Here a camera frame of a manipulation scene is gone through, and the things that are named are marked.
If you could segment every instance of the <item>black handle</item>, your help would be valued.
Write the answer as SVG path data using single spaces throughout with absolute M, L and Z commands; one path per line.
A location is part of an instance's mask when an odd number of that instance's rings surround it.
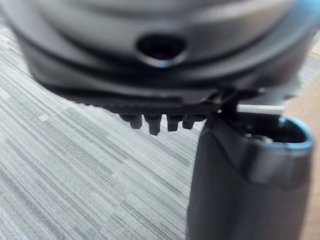
M 296 120 L 276 142 L 209 119 L 197 150 L 187 239 L 298 240 L 310 188 L 314 141 Z

